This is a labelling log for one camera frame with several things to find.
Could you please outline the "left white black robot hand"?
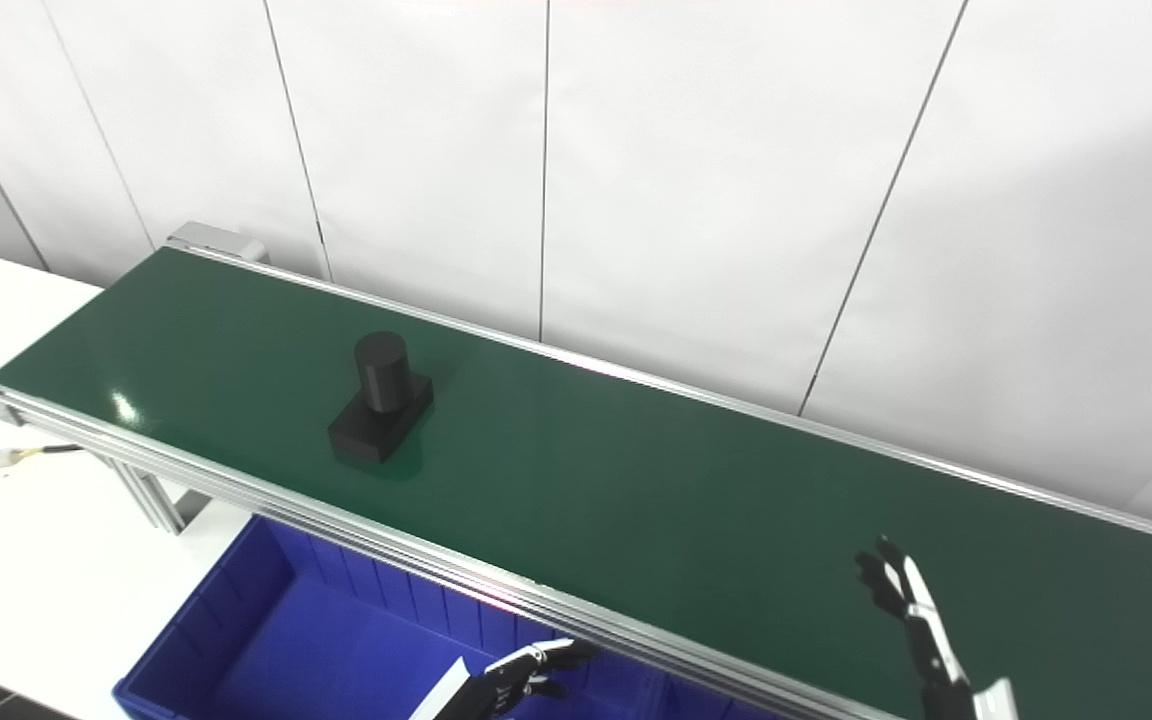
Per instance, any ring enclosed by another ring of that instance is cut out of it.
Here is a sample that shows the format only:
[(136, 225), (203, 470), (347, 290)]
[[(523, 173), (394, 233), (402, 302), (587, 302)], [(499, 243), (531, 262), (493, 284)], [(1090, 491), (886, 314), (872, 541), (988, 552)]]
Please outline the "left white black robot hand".
[(563, 700), (567, 688), (558, 679), (550, 679), (550, 673), (579, 669), (599, 652), (594, 643), (585, 639), (539, 641), (500, 657), (479, 674), (471, 674), (460, 659), (445, 670), (410, 717), (498, 719), (529, 697)]

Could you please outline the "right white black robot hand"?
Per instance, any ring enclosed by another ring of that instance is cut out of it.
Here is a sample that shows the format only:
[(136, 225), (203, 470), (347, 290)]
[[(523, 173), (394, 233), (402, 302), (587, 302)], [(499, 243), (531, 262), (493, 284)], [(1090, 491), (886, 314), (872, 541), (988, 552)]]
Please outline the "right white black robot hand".
[(1018, 719), (1011, 682), (1006, 676), (973, 688), (955, 655), (941, 612), (914, 556), (886, 536), (876, 551), (856, 553), (861, 583), (879, 611), (901, 621), (914, 669), (922, 680), (920, 700), (927, 719)]

